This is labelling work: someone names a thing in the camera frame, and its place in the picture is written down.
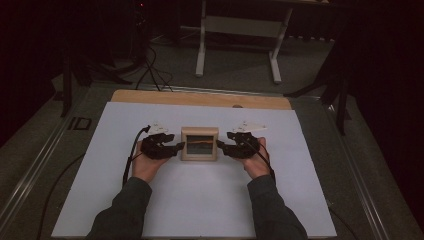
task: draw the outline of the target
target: person's left hand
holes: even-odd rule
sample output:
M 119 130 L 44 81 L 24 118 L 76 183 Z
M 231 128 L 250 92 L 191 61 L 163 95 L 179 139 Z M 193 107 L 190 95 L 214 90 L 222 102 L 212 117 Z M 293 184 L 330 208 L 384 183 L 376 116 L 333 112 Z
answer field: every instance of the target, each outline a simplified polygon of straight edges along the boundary
M 160 166 L 164 164 L 169 158 L 165 159 L 151 159 L 145 154 L 141 153 L 142 141 L 137 142 L 137 151 L 134 156 L 137 156 L 132 162 L 132 176 L 140 178 L 147 183 L 150 183 L 155 177 Z

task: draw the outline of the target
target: chair leg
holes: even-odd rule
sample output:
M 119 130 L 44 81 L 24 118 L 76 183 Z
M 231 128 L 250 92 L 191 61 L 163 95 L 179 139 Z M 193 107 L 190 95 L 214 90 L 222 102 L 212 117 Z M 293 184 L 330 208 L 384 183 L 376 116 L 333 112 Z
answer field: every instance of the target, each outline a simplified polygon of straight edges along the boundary
M 197 65 L 196 65 L 196 76 L 203 76 L 203 69 L 205 66 L 205 35 L 206 35 L 206 0 L 202 1 L 202 19 L 200 20 L 200 47 L 199 54 L 197 55 Z
M 272 76 L 274 78 L 274 83 L 276 84 L 280 84 L 282 82 L 280 69 L 278 68 L 277 56 L 278 56 L 278 53 L 280 52 L 281 44 L 283 43 L 284 35 L 286 34 L 286 30 L 289 25 L 289 20 L 290 20 L 292 12 L 293 12 L 293 8 L 289 8 L 287 10 L 284 22 L 281 24 L 281 30 L 280 30 L 280 33 L 278 34 L 275 48 L 272 52 L 269 53 L 269 61 L 271 64 Z

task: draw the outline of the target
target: black cable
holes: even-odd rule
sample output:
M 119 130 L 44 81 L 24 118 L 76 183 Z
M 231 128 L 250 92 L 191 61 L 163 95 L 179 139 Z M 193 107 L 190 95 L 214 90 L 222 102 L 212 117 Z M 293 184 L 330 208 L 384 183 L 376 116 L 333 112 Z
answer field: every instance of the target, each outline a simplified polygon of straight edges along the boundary
M 47 200 L 44 203 L 44 207 L 43 207 L 43 214 L 41 215 L 41 220 L 40 220 L 40 226 L 38 228 L 38 234 L 37 234 L 37 240 L 40 239 L 41 237 L 41 232 L 43 230 L 43 223 L 44 223 L 44 218 L 46 216 L 46 212 L 47 212 L 47 206 L 49 205 L 49 201 L 50 201 L 50 197 L 53 193 L 53 190 L 55 189 L 57 183 L 59 182 L 60 178 L 63 176 L 63 174 L 65 174 L 65 172 L 72 166 L 74 165 L 76 162 L 78 162 L 78 160 L 80 160 L 82 157 L 84 157 L 85 153 L 80 155 L 79 157 L 77 157 L 75 160 L 73 160 L 68 166 L 66 166 L 66 168 L 60 173 L 59 177 L 56 178 L 55 182 L 53 183 L 52 188 L 50 189 L 49 194 L 47 195 Z
M 136 158 L 138 158 L 139 156 L 141 156 L 143 153 L 141 152 L 141 153 L 139 153 L 139 154 L 137 154 L 137 155 L 135 155 L 133 158 L 132 158 L 132 161 L 134 161 L 134 159 L 136 159 Z
M 153 71 L 152 71 L 152 66 L 153 66 L 153 65 L 151 65 L 151 64 L 150 64 L 149 60 L 147 60 L 147 61 L 146 61 L 146 64 L 147 64 L 147 67 L 148 67 L 148 70 L 149 70 L 150 76 L 152 77 L 152 81 L 153 81 L 153 83 L 155 84 L 156 89 L 160 92 L 159 85 L 158 85 L 158 83 L 156 82 L 155 76 L 153 76 Z
M 153 54 L 154 54 L 154 59 L 156 59 L 156 56 L 157 56 L 156 51 L 155 51 L 155 50 L 154 50 L 151 46 L 149 46 L 148 48 L 149 48 L 149 49 L 153 52 Z M 162 80 L 162 82 L 164 83 L 164 85 L 163 85 L 163 87 L 161 88 L 161 90 L 163 90 L 163 88 L 164 88 L 165 86 L 167 86 L 167 87 L 169 87 L 169 89 L 171 90 L 171 92 L 173 92 L 173 90 L 172 90 L 171 86 L 169 85 L 169 82 L 173 79 L 172 74 L 171 74 L 171 73 L 168 73 L 168 72 L 160 71 L 160 70 L 158 70 L 157 68 L 153 67 L 153 65 L 154 65 L 154 62 L 152 62 L 152 64 L 151 64 L 151 68 L 152 68 L 153 70 L 155 70 L 155 71 L 156 71 L 156 74 L 159 76 L 159 78 L 160 78 L 160 79 Z M 163 73 L 169 74 L 169 75 L 171 76 L 171 79 L 170 79 L 169 81 L 165 81 L 165 79 L 163 79 L 163 77 L 159 74 L 159 72 L 163 72 Z
M 153 60 L 151 65 L 153 65 L 156 62 L 156 52 L 155 50 L 153 50 L 153 48 L 151 48 L 150 46 L 148 47 L 148 49 L 153 51 Z M 146 65 L 147 65 L 147 69 L 146 71 L 143 73 L 143 75 L 141 75 L 140 79 L 138 80 L 136 86 L 135 86 L 135 90 L 138 90 L 138 86 L 140 85 L 140 83 L 143 81 L 144 77 L 146 76 L 146 74 L 151 71 L 150 66 L 147 64 L 148 59 L 146 58 Z
M 135 71 L 137 68 L 141 68 L 143 66 L 142 63 L 143 63 L 142 57 L 137 57 L 131 65 L 122 67 L 122 68 L 113 69 L 111 70 L 111 72 L 118 75 L 129 73 L 131 71 Z
M 353 229 L 349 226 L 349 224 L 347 224 L 332 208 L 330 208 L 330 207 L 328 207 L 328 209 L 330 210 L 330 212 L 332 213 L 332 214 L 334 214 L 334 216 L 336 216 L 339 220 L 340 220 L 340 222 L 342 222 L 345 226 L 346 226 L 346 228 L 350 231 L 350 233 L 352 233 L 352 235 L 353 235 L 353 237 L 356 239 L 356 240 L 359 240 L 359 238 L 358 238 L 358 236 L 355 234 L 355 232 L 353 231 Z
M 264 145 L 262 145 L 261 143 L 259 143 L 259 145 L 261 145 L 261 146 L 264 148 L 265 153 L 266 153 L 266 155 L 268 156 L 268 159 L 269 159 L 269 152 L 268 152 L 268 150 L 266 149 L 266 147 L 265 147 Z
M 136 136 L 136 137 L 135 137 L 135 139 L 134 139 L 134 143 L 133 143 L 133 146 L 132 146 L 132 148 L 131 148 L 130 156 L 127 158 L 127 164 L 125 165 L 124 175 L 122 176 L 122 187 L 124 187 L 125 183 L 127 183 L 127 180 L 128 180 L 128 173 L 129 173 L 129 171 L 130 171 L 131 162 L 132 162 L 132 161 L 133 161 L 136 157 L 138 157 L 138 156 L 133 157 L 133 156 L 134 156 L 134 150 L 135 150 L 135 148 L 137 147 L 138 139 L 140 138 L 140 135 L 141 135 L 143 132 L 146 132 L 146 133 L 147 133 L 147 132 L 149 131 L 149 128 L 150 128 L 150 126 L 148 126 L 148 127 L 145 127 L 145 128 L 143 128 L 143 129 L 141 129 L 141 130 L 137 133 L 137 136 Z
M 143 66 L 141 65 L 137 70 L 132 71 L 131 73 L 128 73 L 126 75 L 123 75 L 122 78 L 127 78 L 127 77 L 131 77 L 132 75 L 138 73 L 141 71 L 141 69 L 143 69 Z

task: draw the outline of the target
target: white table surface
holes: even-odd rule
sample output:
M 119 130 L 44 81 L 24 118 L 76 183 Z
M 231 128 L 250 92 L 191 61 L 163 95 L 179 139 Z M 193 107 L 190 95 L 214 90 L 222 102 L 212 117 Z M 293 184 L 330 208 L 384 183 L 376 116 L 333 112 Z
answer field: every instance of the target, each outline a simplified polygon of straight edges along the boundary
M 308 236 L 336 236 L 323 192 L 296 113 L 203 106 L 110 102 L 105 107 L 53 237 L 87 235 L 95 216 L 110 207 L 121 189 L 126 159 L 138 131 L 159 121 L 180 141 L 181 127 L 219 127 L 219 139 L 243 121 L 264 124 L 277 188 Z M 140 140 L 147 135 L 143 133 Z M 216 162 L 182 162 L 180 154 L 161 167 L 150 183 L 146 238 L 253 238 L 249 176 L 240 163 L 218 149 Z

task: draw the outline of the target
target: sleeve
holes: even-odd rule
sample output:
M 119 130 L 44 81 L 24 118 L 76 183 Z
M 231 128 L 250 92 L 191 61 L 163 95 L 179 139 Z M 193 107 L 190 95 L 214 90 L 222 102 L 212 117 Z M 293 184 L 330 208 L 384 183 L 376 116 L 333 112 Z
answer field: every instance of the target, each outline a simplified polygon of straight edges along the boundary
M 284 204 L 270 175 L 253 179 L 247 187 L 257 239 L 308 239 L 305 228 Z
M 85 239 L 139 240 L 151 194 L 152 189 L 145 181 L 135 177 L 128 179 L 112 206 L 97 214 Z

